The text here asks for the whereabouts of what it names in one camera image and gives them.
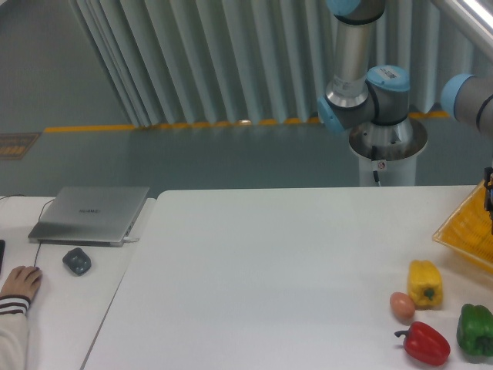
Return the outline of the person's hand on mouse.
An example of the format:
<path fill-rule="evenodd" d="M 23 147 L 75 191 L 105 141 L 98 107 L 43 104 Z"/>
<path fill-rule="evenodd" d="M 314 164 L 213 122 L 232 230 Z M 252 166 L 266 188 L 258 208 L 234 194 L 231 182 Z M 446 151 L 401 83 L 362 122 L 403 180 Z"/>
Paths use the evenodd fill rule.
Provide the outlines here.
<path fill-rule="evenodd" d="M 32 301 L 42 283 L 42 270 L 35 266 L 15 267 L 5 280 L 1 298 L 22 296 Z"/>

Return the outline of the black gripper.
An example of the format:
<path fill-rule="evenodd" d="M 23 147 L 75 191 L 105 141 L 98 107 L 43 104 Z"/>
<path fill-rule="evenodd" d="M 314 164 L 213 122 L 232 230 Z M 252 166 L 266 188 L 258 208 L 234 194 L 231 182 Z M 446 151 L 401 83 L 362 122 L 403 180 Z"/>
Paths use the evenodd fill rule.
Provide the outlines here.
<path fill-rule="evenodd" d="M 493 220 L 493 202 L 492 202 L 492 167 L 486 167 L 484 171 L 484 188 L 485 188 L 485 201 L 484 209 L 488 212 L 490 220 Z"/>

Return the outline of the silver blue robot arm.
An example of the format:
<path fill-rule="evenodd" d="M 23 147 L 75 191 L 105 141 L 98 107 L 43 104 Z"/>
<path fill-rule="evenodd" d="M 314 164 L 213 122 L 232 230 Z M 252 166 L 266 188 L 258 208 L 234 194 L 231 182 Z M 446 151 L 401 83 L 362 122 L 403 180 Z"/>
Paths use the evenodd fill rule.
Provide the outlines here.
<path fill-rule="evenodd" d="M 492 61 L 492 2 L 431 1 Z M 386 1 L 326 1 L 338 22 L 334 76 L 318 98 L 320 121 L 334 132 L 369 124 L 366 139 L 353 139 L 353 151 L 375 165 L 407 159 L 426 143 L 424 128 L 408 119 L 409 75 L 397 66 L 367 69 L 374 23 Z M 441 91 L 441 107 L 460 123 L 492 138 L 492 77 L 459 74 Z"/>

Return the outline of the cream sleeve forearm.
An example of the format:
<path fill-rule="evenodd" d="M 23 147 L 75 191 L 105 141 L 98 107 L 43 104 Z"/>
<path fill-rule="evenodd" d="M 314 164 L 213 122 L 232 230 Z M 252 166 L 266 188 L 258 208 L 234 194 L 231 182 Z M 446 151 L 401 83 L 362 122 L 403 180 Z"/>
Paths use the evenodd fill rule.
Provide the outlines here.
<path fill-rule="evenodd" d="M 30 304 L 22 295 L 1 297 L 1 369 L 25 369 Z"/>

